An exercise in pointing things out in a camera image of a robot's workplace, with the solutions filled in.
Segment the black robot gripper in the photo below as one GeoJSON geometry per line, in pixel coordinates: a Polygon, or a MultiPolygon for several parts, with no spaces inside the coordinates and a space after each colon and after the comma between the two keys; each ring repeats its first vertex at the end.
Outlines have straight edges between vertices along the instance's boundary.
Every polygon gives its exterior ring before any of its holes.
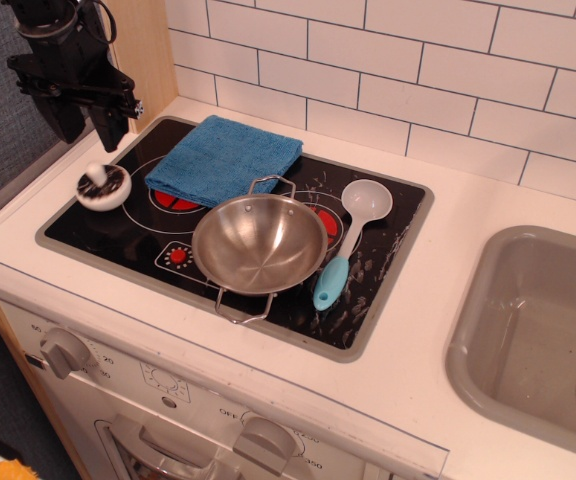
{"type": "Polygon", "coordinates": [[[134,81],[109,61],[117,30],[108,7],[102,1],[6,4],[31,49],[7,59],[21,91],[35,96],[38,111],[67,144],[83,133],[81,107],[87,106],[105,151],[115,151],[128,132],[128,119],[143,114],[143,102],[134,97],[134,81]]]}

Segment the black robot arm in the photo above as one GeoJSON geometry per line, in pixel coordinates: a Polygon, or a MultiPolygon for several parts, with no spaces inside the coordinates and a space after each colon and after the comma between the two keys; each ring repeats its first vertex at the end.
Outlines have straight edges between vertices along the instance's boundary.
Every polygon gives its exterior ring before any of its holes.
{"type": "Polygon", "coordinates": [[[57,137],[73,143],[88,116],[112,152],[128,132],[130,118],[143,113],[135,82],[109,60],[115,19],[102,1],[8,1],[15,28],[32,52],[13,55],[7,66],[18,76],[57,137]]]}

